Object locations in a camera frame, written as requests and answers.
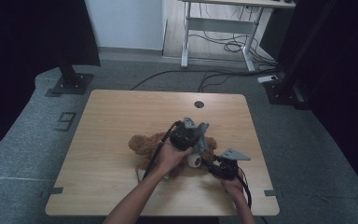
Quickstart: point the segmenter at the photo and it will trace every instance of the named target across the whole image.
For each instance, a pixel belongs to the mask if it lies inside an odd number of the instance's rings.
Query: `gray carpet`
[[[48,192],[61,169],[76,126],[96,89],[129,90],[141,80],[179,64],[102,61],[102,67],[76,66],[92,73],[85,95],[45,97],[60,72],[36,78],[36,90],[0,143],[0,223],[102,223],[103,217],[49,217]],[[188,70],[216,67],[190,65]],[[155,77],[138,91],[197,91],[204,73],[174,73]],[[223,77],[211,80],[219,82]],[[265,217],[274,223],[358,223],[358,177],[323,125],[310,111],[271,105],[257,77],[233,77],[207,92],[245,95],[281,212]],[[68,132],[57,122],[62,112],[76,113]],[[264,223],[261,217],[256,218]],[[220,217],[220,223],[237,223]]]

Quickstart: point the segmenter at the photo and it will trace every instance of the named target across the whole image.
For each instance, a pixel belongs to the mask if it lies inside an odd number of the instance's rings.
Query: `white desk frame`
[[[294,8],[295,3],[284,3],[283,0],[275,2],[272,0],[231,0],[231,1],[215,1],[215,0],[182,0],[187,4],[186,21],[185,21],[185,42],[182,46],[182,62],[181,67],[187,68],[188,65],[188,33],[190,30],[195,31],[208,31],[220,33],[232,33],[248,35],[245,47],[242,48],[242,55],[245,59],[246,65],[250,72],[255,71],[253,64],[253,57],[250,53],[252,42],[255,38],[255,32],[260,22],[261,15],[264,7],[288,7]],[[207,18],[194,18],[190,16],[191,3],[208,3],[208,4],[221,4],[221,5],[237,5],[237,6],[250,6],[259,7],[254,21],[230,21],[230,20],[217,20]]]

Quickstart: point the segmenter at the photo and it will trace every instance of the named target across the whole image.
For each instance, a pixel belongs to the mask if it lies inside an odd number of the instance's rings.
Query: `table top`
[[[207,4],[220,4],[220,5],[236,5],[236,6],[249,6],[249,7],[281,7],[281,8],[295,8],[296,3],[285,3],[283,0],[277,2],[272,0],[180,0],[183,2],[192,3],[207,3]]]
[[[204,103],[203,108],[194,106]],[[210,123],[220,155],[229,147],[251,158],[239,161],[252,193],[256,216],[275,216],[279,206],[255,127],[239,94],[93,91],[78,124],[46,207],[51,216],[107,216],[136,185],[135,167],[144,157],[128,147],[136,134],[166,132],[184,117]],[[187,167],[176,178],[162,180],[141,216],[234,216],[236,211],[220,182],[206,171]]]

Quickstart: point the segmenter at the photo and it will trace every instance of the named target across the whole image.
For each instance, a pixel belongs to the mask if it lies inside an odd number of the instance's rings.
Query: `black stand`
[[[65,60],[57,56],[62,76],[58,80],[53,89],[49,89],[45,96],[60,97],[62,94],[83,95],[87,87],[92,81],[93,74],[76,73],[71,64],[67,64]]]
[[[305,86],[299,81],[300,74],[297,71],[297,67],[303,60],[310,44],[315,39],[315,36],[318,34],[336,1],[337,0],[329,0],[324,5],[321,15],[310,31],[310,35],[306,38],[305,43],[301,46],[296,57],[293,59],[293,62],[288,67],[286,77],[283,79],[282,83],[264,84],[271,104],[293,105],[296,109],[309,109],[307,104],[308,94]]]
[[[283,90],[281,83],[264,83],[269,103],[272,105],[293,105],[295,109],[308,110],[308,97],[304,86],[299,82],[292,89]]]

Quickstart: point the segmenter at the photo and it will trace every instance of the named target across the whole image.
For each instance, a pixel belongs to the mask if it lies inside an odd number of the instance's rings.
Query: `white wall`
[[[97,46],[162,49],[166,10],[162,1],[86,0]]]
[[[167,1],[172,1],[172,0],[162,0],[161,2],[161,16],[162,16],[162,38],[164,41],[164,36],[165,36],[165,28],[166,28],[166,24],[167,24],[167,19],[168,19],[168,9],[167,9]]]

